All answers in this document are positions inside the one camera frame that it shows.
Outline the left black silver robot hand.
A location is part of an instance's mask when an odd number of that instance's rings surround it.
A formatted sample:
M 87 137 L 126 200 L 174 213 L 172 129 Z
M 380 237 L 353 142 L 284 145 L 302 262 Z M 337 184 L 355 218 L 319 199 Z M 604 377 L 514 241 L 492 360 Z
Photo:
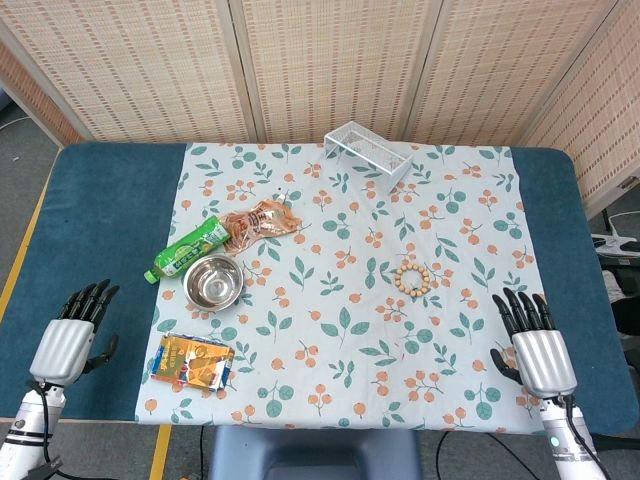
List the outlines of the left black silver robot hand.
M 29 368 L 33 380 L 44 388 L 68 387 L 81 375 L 106 365 L 114 356 L 119 336 L 112 334 L 106 350 L 89 357 L 95 335 L 108 306 L 120 287 L 105 279 L 73 292 L 51 320 Z

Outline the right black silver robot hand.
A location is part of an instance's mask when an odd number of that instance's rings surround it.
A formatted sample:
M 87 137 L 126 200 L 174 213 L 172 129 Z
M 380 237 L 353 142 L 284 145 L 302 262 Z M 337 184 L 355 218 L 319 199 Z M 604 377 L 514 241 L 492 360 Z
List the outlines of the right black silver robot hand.
M 561 332 L 556 328 L 545 300 L 538 294 L 503 289 L 494 294 L 505 330 L 515 352 L 514 367 L 497 349 L 490 351 L 497 370 L 540 399 L 571 396 L 577 378 Z

